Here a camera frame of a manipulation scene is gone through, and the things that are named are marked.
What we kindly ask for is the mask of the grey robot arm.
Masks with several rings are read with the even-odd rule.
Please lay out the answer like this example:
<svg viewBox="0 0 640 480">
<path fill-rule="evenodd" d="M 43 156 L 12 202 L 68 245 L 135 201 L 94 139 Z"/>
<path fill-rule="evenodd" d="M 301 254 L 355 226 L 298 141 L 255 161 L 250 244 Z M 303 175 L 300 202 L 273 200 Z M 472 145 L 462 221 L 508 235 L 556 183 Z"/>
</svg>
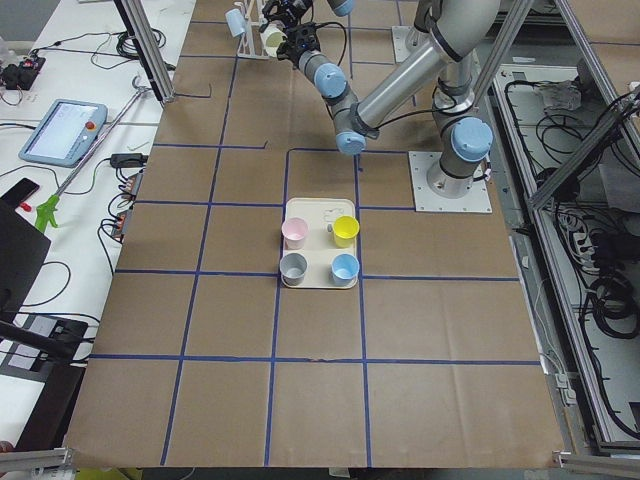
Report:
<svg viewBox="0 0 640 480">
<path fill-rule="evenodd" d="M 353 0 L 328 0 L 327 3 L 338 17 L 350 14 L 355 5 Z M 268 23 L 280 22 L 285 27 L 292 27 L 299 23 L 313 4 L 313 0 L 269 0 L 262 8 L 262 14 Z"/>
<path fill-rule="evenodd" d="M 338 150 L 361 153 L 368 138 L 375 139 L 392 112 L 425 84 L 450 66 L 460 66 L 493 24 L 498 1 L 421 1 L 414 29 L 423 41 L 371 93 L 360 100 L 342 69 L 321 51 L 316 37 L 320 27 L 304 23 L 311 1 L 269 1 L 262 9 L 265 22 L 284 27 L 286 40 L 277 58 L 289 60 L 319 91 L 331 113 Z"/>
</svg>

